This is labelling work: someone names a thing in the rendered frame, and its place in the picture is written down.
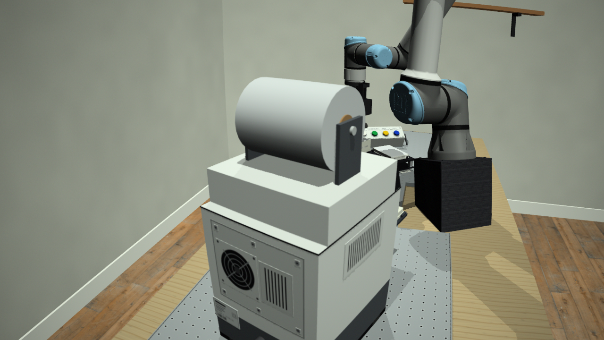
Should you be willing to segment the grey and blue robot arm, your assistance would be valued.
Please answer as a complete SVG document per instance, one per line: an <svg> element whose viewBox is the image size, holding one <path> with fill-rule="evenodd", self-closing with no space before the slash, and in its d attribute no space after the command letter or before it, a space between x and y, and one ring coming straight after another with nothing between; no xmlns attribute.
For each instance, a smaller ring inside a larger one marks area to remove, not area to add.
<svg viewBox="0 0 604 340"><path fill-rule="evenodd" d="M357 36L344 43L347 82L364 83L366 66L404 70L391 87L390 107L402 123L432 124L428 159L433 161L476 158L466 85L436 73L444 17L455 1L414 0L411 26L397 47L367 44Z"/></svg>

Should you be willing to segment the white horizontal roll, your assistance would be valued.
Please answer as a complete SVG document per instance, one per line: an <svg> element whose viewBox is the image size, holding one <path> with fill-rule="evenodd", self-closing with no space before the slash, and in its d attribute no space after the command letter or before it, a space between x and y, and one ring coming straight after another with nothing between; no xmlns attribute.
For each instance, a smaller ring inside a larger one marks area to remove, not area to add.
<svg viewBox="0 0 604 340"><path fill-rule="evenodd" d="M240 95L235 128L245 148L335 172L336 124L363 116L356 88L307 80L259 77Z"/></svg>

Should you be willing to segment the grey button panel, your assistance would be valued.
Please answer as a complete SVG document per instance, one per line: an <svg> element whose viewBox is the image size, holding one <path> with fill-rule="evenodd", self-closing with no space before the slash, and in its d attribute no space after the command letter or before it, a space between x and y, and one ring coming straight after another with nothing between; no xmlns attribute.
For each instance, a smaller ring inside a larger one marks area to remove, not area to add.
<svg viewBox="0 0 604 340"><path fill-rule="evenodd" d="M406 134L404 135L402 127L368 127L365 128L364 138L371 139L370 148L376 148L385 145L391 145L397 149L405 149L402 145L404 141L408 145Z"/></svg>

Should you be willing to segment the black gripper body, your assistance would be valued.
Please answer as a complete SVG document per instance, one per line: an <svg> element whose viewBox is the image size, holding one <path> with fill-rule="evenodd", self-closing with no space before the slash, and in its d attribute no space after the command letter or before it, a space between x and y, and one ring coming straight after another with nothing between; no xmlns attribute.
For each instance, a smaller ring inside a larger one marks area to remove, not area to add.
<svg viewBox="0 0 604 340"><path fill-rule="evenodd" d="M364 100L365 116L372 114L372 99L366 99L367 87L369 87L369 83L365 83L365 80L364 80L364 83L347 82L345 80L344 84L353 86L354 88L356 88L356 90L358 90L360 92L362 99Z"/></svg>

